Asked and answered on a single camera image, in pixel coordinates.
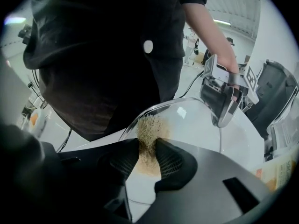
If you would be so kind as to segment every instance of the brown scrubber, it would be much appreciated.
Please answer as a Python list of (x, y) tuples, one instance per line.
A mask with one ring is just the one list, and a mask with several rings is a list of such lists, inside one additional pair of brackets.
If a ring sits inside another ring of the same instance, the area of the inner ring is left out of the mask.
[(139, 140), (139, 160), (136, 164), (138, 171), (150, 176), (160, 176), (155, 145), (158, 138), (169, 137), (167, 120), (159, 115), (144, 116), (137, 122), (136, 134)]

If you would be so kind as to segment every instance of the loofah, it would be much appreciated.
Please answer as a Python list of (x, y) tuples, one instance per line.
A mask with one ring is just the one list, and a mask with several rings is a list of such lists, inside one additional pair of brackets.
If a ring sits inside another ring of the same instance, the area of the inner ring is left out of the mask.
[(138, 171), (150, 176), (160, 176), (161, 173), (156, 159), (155, 145), (158, 138), (169, 137), (167, 120), (159, 115), (144, 116), (137, 122), (136, 134), (139, 140)]

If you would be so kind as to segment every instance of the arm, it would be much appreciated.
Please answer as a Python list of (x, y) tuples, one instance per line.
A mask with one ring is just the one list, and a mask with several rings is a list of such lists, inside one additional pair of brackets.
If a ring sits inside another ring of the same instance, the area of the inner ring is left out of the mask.
[(186, 21), (196, 32), (212, 54), (217, 54), (217, 62), (228, 71), (239, 73), (235, 54), (224, 34), (219, 30), (206, 7), (199, 3), (184, 3)]

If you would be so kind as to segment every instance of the ceiling light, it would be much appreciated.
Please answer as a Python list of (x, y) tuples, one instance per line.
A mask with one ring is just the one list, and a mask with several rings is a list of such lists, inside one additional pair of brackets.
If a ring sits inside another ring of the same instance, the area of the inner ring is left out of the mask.
[(4, 25), (23, 23), (26, 20), (24, 17), (7, 17), (4, 20)]
[(229, 22), (226, 22), (226, 21), (220, 21), (220, 20), (216, 20), (214, 19), (214, 22), (217, 22), (217, 23), (221, 23), (221, 24), (225, 24), (225, 25), (231, 25)]

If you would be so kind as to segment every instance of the person in black clothing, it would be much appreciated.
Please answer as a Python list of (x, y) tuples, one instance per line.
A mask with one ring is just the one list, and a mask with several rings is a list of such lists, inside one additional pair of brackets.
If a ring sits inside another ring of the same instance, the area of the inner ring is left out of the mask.
[(206, 1), (32, 0), (24, 63), (39, 70), (42, 96), (70, 128), (89, 141), (104, 137), (173, 99), (185, 21), (220, 64), (238, 72)]
[[(229, 44), (230, 44), (231, 46), (235, 46), (235, 44), (234, 44), (234, 40), (233, 40), (232, 38), (227, 37), (226, 39), (227, 39), (227, 41), (229, 42)], [(205, 55), (204, 55), (204, 58), (203, 58), (201, 64), (205, 65), (207, 59), (209, 59), (210, 57), (211, 57), (211, 53), (210, 53), (209, 49), (206, 49), (206, 52), (205, 52)]]

